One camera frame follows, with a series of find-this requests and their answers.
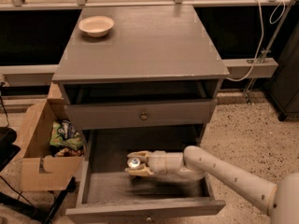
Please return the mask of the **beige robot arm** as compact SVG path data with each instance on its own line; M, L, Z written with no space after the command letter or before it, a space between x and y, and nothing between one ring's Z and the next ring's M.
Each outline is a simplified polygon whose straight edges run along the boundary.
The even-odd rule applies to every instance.
M134 176L174 174L185 179L200 179L208 173L268 215L270 224L299 224L299 173L275 184L197 146L181 152L132 152L127 155L125 171Z

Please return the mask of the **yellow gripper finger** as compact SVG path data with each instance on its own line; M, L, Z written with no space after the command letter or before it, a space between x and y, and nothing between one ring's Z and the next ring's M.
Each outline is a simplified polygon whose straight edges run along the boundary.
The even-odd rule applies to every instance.
M146 164L141 164L137 168L126 168L125 171L129 175L134 176L151 176L154 175L154 173L151 171L151 169Z
M150 151L143 150L143 151L129 153L127 155L127 158L128 159L138 159L140 162L146 163L148 161L150 155L151 155Z

